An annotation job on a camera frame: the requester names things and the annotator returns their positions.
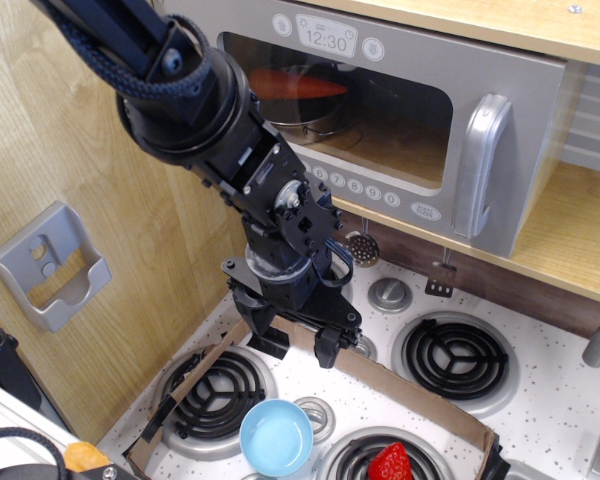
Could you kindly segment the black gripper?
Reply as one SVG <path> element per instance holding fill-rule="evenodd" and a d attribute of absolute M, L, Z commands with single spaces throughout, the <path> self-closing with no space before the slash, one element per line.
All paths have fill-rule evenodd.
<path fill-rule="evenodd" d="M 348 255 L 333 268 L 331 254 L 322 250 L 317 260 L 300 259 L 280 270 L 247 249 L 243 257 L 224 261 L 222 270 L 252 332 L 249 347 L 276 359 L 286 356 L 289 336 L 271 326 L 277 315 L 320 329 L 314 353 L 321 368 L 333 368 L 341 349 L 358 344 L 362 318 L 342 294 L 353 274 Z"/>

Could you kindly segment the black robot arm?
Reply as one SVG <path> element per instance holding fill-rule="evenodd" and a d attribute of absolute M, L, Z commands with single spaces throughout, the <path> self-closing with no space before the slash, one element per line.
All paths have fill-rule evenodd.
<path fill-rule="evenodd" d="M 344 298 L 352 264 L 334 239 L 340 211 L 259 111 L 239 65 L 189 19 L 160 16 L 145 1 L 41 1 L 39 10 L 116 93 L 121 123 L 152 157 L 180 166 L 236 209 L 245 255 L 223 263 L 252 345 L 281 358 L 283 317 L 312 327 L 314 353 L 330 368 L 359 341 L 361 316 Z"/>

